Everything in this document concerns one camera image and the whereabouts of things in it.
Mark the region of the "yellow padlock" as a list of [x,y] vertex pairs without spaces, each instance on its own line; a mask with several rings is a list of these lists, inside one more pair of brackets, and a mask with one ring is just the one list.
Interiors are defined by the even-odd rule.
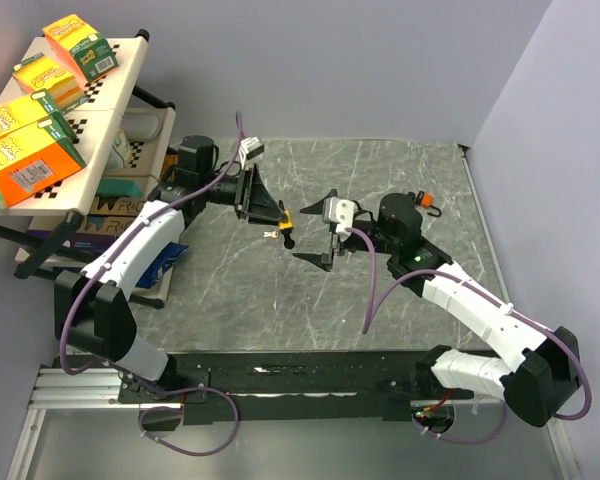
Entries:
[[294,223],[292,221],[291,211],[285,207],[285,204],[282,200],[279,201],[279,207],[285,214],[285,220],[278,224],[278,230],[283,237],[284,247],[288,250],[292,250],[295,247],[296,242],[292,238]]

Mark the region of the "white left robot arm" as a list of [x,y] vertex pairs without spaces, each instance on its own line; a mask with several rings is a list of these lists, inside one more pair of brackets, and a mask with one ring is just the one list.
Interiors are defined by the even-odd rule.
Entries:
[[185,137],[141,212],[115,242],[79,272],[63,271],[54,281],[55,333],[63,370],[73,375],[68,347],[88,352],[142,378],[142,390],[157,402],[178,387],[177,363],[144,340],[128,301],[138,281],[163,250],[207,204],[230,206],[240,219],[278,227],[289,215],[248,160],[263,142],[240,135],[232,157],[217,167],[219,148],[206,136]]

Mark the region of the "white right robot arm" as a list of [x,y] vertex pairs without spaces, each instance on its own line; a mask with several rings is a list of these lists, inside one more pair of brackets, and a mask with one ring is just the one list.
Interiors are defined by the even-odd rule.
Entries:
[[425,238],[422,208],[431,217],[441,215],[423,191],[388,194],[372,213],[331,190],[301,210],[328,226],[329,248],[300,257],[330,271],[335,257],[347,252],[368,252],[373,269],[378,267],[378,255],[384,254],[394,279],[389,292],[398,287],[411,290],[452,315],[491,348],[491,357],[449,346],[431,349],[416,364],[416,384],[424,396],[434,399],[455,390],[488,395],[504,401],[535,427],[553,418],[575,421],[586,416],[592,391],[576,337],[564,327],[551,330],[527,318],[482,287]]

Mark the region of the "blue Doritos chip bag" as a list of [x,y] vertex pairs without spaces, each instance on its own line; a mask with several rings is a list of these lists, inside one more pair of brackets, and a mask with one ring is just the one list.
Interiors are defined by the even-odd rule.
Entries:
[[153,288],[188,249],[187,245],[169,242],[141,275],[136,287],[142,289]]

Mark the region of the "orange padlock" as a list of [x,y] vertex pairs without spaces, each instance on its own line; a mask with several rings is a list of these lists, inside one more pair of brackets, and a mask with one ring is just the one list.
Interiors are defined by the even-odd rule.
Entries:
[[440,208],[433,204],[433,196],[423,190],[415,192],[408,192],[407,197],[414,204],[415,207],[423,208],[427,211],[427,215],[432,218],[440,218],[442,211]]

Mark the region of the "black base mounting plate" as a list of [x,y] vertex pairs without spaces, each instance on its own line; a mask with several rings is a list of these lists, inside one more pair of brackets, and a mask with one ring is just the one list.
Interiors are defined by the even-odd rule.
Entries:
[[469,399],[426,372],[423,350],[181,352],[174,384],[155,392],[125,379],[121,404],[179,407],[187,425],[215,421],[380,418],[409,421],[413,405]]

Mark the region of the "teal box on shelf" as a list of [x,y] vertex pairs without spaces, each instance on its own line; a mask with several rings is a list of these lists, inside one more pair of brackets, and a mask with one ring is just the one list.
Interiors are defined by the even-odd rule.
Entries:
[[140,198],[143,192],[133,179],[113,177],[103,178],[97,188],[99,196]]

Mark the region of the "white folding shelf rack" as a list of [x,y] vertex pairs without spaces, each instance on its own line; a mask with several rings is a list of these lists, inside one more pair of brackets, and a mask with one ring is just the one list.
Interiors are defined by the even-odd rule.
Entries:
[[112,38],[110,46],[119,66],[103,78],[85,84],[87,100],[70,111],[68,122],[76,132],[74,145],[86,163],[80,172],[57,181],[42,192],[0,211],[0,239],[18,245],[18,279],[31,276],[52,280],[56,267],[81,267],[94,254],[72,248],[69,240],[86,220],[101,180],[109,176],[105,167],[114,137],[129,102],[144,102],[142,113],[155,114],[162,122],[156,139],[132,147],[130,165],[111,173],[116,180],[138,181],[145,193],[156,185],[169,146],[176,118],[175,106],[152,95],[137,84],[149,46],[149,33],[141,29],[132,38]]

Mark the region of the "orange sponge box top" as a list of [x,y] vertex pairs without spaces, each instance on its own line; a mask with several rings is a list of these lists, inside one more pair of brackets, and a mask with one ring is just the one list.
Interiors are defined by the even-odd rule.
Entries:
[[85,83],[118,68],[108,40],[77,14],[67,15],[42,29],[51,50]]

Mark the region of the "large orange sponge box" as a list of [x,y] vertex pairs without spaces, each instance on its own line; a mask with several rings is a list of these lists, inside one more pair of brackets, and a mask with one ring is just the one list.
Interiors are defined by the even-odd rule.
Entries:
[[0,139],[0,211],[86,167],[73,140],[54,118]]

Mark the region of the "yellow sponge pack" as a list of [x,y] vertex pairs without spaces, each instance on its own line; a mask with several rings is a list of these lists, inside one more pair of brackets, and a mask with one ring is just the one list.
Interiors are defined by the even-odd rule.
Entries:
[[26,93],[46,90],[63,111],[71,111],[88,100],[76,77],[42,52],[22,60],[11,72]]

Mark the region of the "yellow sponge box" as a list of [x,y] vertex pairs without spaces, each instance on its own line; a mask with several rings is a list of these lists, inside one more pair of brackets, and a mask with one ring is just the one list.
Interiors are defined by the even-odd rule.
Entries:
[[0,104],[0,139],[47,118],[56,120],[71,140],[77,138],[76,132],[63,116],[51,94],[42,89]]

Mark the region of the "aluminium frame rail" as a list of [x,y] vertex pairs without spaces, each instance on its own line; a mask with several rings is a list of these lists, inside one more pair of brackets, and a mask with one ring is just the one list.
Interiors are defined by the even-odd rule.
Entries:
[[46,413],[52,410],[117,408],[121,379],[110,368],[70,376],[62,369],[41,367],[30,395],[27,414],[7,479],[26,479]]

